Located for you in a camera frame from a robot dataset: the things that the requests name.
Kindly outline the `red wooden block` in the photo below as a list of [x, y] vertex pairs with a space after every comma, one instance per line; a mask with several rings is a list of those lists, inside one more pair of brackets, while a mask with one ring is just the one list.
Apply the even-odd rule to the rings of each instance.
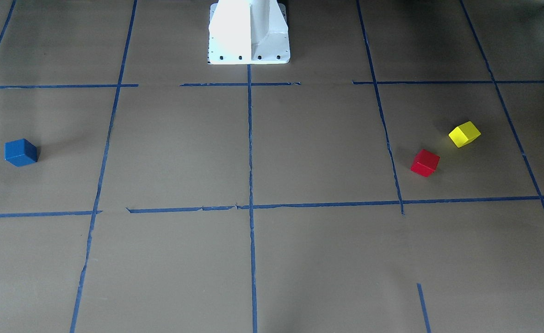
[[439, 161], [439, 155], [422, 149], [414, 157], [410, 169], [412, 172], [422, 175], [422, 177], [429, 177], [437, 170]]

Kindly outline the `blue wooden block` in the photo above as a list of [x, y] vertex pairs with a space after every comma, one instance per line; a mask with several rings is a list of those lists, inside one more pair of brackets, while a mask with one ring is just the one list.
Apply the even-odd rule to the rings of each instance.
[[37, 147], [24, 138], [6, 142], [4, 160], [15, 167], [35, 164], [38, 161]]

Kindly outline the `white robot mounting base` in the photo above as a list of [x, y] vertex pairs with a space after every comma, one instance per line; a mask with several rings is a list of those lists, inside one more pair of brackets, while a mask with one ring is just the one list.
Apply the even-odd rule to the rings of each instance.
[[211, 65], [287, 64], [291, 59], [287, 10], [277, 0], [219, 0], [210, 6], [208, 30]]

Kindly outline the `yellow wooden block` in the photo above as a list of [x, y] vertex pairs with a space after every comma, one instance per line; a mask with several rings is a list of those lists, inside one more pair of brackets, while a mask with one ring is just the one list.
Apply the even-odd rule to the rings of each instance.
[[471, 121], [460, 124], [448, 133], [448, 137], [457, 148], [468, 145], [480, 135], [480, 130]]

